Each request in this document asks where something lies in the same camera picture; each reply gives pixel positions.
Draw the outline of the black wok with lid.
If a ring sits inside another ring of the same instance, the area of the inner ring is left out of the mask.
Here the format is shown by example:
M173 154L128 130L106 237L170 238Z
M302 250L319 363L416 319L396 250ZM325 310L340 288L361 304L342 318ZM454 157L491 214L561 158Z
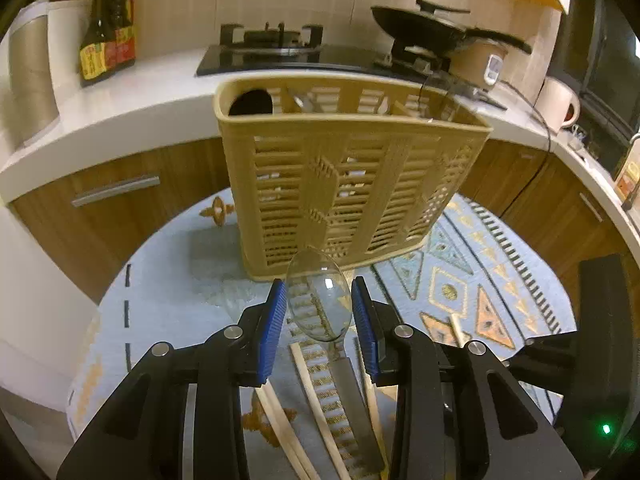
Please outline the black wok with lid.
M391 6L371 6L375 23L405 47L420 47L444 56L465 42L492 40L531 55L533 48L523 39L496 30L466 27L433 12L410 11Z

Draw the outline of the grey cylindrical canister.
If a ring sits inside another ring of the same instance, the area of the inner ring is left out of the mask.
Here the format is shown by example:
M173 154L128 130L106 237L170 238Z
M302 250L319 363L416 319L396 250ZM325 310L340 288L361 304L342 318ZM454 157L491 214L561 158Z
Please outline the grey cylindrical canister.
M17 135L33 144L58 123L48 44L49 0L36 0L17 13L9 30L10 88L17 111Z

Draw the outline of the sauce bottle red label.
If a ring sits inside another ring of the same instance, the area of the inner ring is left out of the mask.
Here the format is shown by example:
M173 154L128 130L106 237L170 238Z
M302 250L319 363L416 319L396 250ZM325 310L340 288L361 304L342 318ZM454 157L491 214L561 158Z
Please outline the sauce bottle red label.
M106 0L108 24L115 35L116 68L123 70L136 62L134 0Z

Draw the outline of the black ladle spoon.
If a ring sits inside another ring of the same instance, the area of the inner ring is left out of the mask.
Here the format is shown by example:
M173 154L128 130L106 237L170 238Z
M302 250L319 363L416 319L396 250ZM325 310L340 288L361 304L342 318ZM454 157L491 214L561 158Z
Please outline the black ladle spoon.
M266 89L252 89L234 99L229 116L270 115L273 113L272 97Z

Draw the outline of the black gas stove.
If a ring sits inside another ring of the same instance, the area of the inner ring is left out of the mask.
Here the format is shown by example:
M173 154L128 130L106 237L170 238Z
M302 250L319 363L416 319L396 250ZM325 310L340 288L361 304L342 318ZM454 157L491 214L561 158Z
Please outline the black gas stove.
M409 50L398 41L393 43L390 52L378 53L360 47L326 44L322 41L321 25L287 30L282 23L262 30L247 30L243 39L236 41L234 33L242 28L240 24L220 26L218 44L210 46L198 64L199 77L242 70L338 70L420 82L497 110L506 109L477 84L445 73L444 62L427 50Z

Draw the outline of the dark window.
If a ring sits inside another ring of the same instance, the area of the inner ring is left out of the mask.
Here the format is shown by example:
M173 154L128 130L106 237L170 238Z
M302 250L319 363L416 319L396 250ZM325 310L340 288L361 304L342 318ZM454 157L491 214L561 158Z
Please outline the dark window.
M616 176L639 131L639 43L615 0L570 0L548 74L578 95L585 146Z

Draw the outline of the gold rice cooker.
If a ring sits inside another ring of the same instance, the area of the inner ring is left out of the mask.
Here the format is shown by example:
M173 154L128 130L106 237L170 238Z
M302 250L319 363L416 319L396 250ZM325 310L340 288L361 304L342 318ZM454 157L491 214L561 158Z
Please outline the gold rice cooker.
M476 40L450 53L449 73L490 90L499 80L507 55L508 49L494 40Z

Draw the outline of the soy sauce bottle yellow label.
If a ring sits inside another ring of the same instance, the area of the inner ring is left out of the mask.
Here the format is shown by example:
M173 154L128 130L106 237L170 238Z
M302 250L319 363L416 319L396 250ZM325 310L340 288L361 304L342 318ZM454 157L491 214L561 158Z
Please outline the soy sauce bottle yellow label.
M79 64L83 87L96 84L115 71L116 39L105 0L92 0L89 25L79 49Z

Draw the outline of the yellow plastic utensil basket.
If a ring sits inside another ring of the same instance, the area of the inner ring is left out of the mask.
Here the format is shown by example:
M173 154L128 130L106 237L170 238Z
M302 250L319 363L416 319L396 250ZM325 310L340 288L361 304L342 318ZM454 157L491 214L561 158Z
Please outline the yellow plastic utensil basket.
M322 113L300 110L285 88ZM480 154L491 126L418 117L421 85L356 74L262 74L222 82L213 110L224 144L247 274L285 274L305 247L346 269L420 247ZM229 116L266 89L270 115Z

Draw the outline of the patterned blue table mat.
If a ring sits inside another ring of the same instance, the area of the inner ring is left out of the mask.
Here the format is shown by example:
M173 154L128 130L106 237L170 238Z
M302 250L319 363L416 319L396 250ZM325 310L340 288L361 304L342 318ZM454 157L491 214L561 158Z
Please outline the patterned blue table mat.
M241 258L229 191L206 198L153 234L119 271L90 323L66 416L79 436L102 404L159 341L200 344L264 301ZM533 249L490 212L454 196L424 245L359 270L374 300L442 344L478 339L500 359L528 338L576 324L558 278ZM270 384L314 471L337 470L314 420L295 364L303 358L348 474L366 474L328 370L326 347L286 320Z

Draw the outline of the white electric kettle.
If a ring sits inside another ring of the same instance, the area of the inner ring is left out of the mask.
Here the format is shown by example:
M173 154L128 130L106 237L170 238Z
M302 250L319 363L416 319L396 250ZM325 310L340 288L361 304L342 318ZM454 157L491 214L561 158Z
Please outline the white electric kettle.
M554 133L575 125L580 115L578 95L554 77L544 78L535 108Z

